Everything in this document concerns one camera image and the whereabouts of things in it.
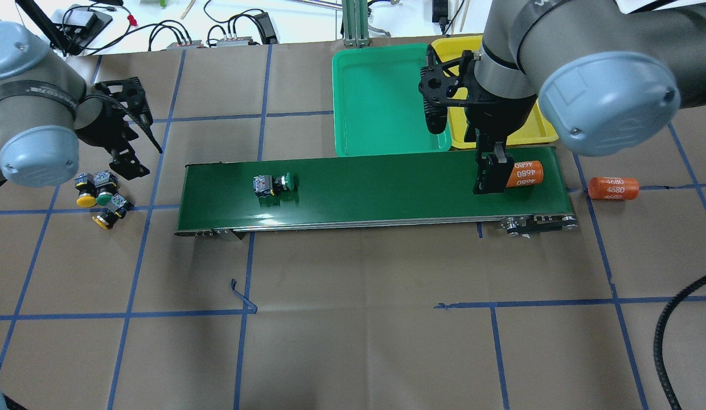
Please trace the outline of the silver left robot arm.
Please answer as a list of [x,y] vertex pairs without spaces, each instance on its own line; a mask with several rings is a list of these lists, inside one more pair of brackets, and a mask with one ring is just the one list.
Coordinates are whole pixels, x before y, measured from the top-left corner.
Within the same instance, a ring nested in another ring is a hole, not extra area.
[[25,26],[0,21],[0,182],[63,184],[78,172],[81,142],[103,148],[116,175],[144,177],[129,122],[158,145],[139,78],[88,85]]

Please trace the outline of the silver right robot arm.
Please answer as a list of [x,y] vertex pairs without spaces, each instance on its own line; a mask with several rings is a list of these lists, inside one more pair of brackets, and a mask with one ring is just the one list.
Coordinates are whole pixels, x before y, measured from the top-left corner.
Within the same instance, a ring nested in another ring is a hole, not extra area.
[[465,110],[476,144],[474,194],[506,189],[507,140],[538,105],[562,144],[613,155],[706,105],[706,2],[622,13],[615,1],[493,1],[477,51],[420,71],[426,126]]

